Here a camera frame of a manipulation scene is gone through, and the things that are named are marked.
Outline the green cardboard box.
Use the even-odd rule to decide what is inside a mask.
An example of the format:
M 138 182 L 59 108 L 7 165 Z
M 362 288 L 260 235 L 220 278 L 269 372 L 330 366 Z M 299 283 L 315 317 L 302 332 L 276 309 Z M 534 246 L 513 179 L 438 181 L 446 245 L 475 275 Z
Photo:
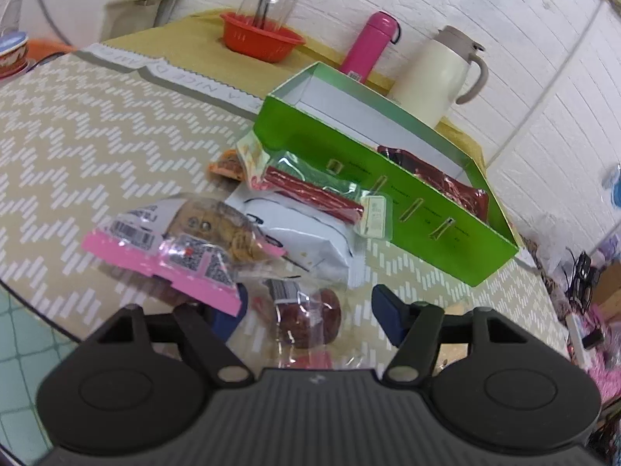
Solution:
M 399 105 L 322 62 L 265 97 L 254 132 L 267 151 L 287 150 L 322 172 L 390 197 L 393 245 L 470 286 L 517 255 L 510 223 L 470 156 Z M 379 146 L 406 150 L 484 190 L 486 220 L 382 156 Z

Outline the pink edged cookie bag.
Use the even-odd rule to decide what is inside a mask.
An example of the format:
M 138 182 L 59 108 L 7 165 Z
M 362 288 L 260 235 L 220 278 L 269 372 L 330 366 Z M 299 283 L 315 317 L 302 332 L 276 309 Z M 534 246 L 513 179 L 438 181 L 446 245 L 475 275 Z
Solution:
M 160 278 L 228 316 L 241 309 L 238 270 L 286 255 L 236 208 L 191 194 L 116 215 L 88 233 L 82 248 L 108 264 Z

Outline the orange plastic basin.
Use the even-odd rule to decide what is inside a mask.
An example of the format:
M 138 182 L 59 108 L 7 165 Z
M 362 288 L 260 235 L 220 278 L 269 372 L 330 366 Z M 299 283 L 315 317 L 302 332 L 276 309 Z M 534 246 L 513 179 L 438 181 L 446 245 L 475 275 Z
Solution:
M 37 63 L 53 60 L 57 57 L 74 53 L 75 47 L 60 42 L 45 39 L 28 39 L 28 66 L 32 68 Z

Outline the red plastic basket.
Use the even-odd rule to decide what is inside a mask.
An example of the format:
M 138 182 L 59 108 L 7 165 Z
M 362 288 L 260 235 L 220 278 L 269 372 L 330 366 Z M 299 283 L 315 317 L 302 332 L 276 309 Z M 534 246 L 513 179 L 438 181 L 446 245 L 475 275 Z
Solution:
M 234 12 L 220 15 L 223 20 L 223 42 L 233 52 L 267 63 L 279 63 L 286 59 L 295 47 L 303 45 L 305 39 L 284 26 L 257 28 L 250 17 Z

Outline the red sausage stick pack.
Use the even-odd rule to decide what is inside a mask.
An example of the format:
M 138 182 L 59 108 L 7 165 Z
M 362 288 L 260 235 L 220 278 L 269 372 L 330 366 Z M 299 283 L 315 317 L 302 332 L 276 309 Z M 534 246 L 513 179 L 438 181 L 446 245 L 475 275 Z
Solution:
M 354 226 L 366 239 L 393 238 L 393 202 L 378 188 L 322 172 L 288 150 L 269 154 L 253 132 L 236 143 L 251 190 L 273 191 Z

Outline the white blue snack bag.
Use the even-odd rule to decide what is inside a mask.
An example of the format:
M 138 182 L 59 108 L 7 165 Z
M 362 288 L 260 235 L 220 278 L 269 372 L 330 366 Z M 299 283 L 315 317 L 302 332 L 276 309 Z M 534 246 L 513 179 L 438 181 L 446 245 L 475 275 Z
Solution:
M 365 281 L 366 243 L 333 216 L 270 191 L 240 184 L 225 203 L 242 212 L 291 264 L 320 280 L 357 288 Z

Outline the dark brown snack bag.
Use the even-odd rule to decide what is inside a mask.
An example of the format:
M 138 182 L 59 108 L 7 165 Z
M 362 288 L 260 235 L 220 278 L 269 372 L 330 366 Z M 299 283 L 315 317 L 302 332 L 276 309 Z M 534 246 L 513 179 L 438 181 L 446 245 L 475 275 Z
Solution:
M 460 205 L 482 222 L 487 222 L 489 199 L 485 190 L 465 185 L 451 178 L 434 165 L 419 159 L 407 150 L 379 145 L 377 151 L 419 180 L 440 191 L 449 200 Z

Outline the round pastry packet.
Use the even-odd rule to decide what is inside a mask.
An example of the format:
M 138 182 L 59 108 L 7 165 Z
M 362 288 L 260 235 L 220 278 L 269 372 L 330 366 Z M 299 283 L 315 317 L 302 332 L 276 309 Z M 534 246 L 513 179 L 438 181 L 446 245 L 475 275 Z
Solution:
M 334 367 L 330 346 L 343 320 L 343 306 L 334 288 L 320 281 L 266 279 L 252 305 L 271 331 L 276 367 Z

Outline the pink thermos bottle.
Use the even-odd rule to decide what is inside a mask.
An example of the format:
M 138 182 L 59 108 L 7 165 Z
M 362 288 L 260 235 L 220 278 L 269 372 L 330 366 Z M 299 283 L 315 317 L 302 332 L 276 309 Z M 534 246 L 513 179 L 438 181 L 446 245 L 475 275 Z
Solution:
M 354 44 L 339 66 L 339 71 L 360 83 L 365 83 L 389 43 L 401 38 L 401 26 L 386 12 L 369 17 Z

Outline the small orange jelly cup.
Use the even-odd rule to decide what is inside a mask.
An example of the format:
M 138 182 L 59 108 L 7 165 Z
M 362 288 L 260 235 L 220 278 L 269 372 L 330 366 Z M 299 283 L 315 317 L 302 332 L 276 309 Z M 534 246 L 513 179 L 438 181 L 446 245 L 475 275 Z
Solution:
M 243 164 L 238 156 L 237 150 L 230 148 L 213 162 L 207 166 L 207 170 L 211 174 L 215 174 L 228 179 L 233 179 L 239 182 L 245 180 L 245 170 Z

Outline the cream thermos jug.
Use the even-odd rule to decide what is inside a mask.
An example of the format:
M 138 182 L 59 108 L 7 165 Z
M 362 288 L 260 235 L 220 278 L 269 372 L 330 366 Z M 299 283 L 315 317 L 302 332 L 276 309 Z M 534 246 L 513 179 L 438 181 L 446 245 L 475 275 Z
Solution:
M 454 104 L 476 98 L 488 79 L 485 47 L 447 25 L 424 43 L 387 95 L 434 129 Z

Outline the stacked instant noodle cups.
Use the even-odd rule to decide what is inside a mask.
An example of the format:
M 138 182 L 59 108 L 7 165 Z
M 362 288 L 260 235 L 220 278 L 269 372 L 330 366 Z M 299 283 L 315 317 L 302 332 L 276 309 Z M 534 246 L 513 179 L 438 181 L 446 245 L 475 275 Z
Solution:
M 28 56 L 28 34 L 11 31 L 0 39 L 0 75 L 2 78 L 15 74 L 24 67 Z

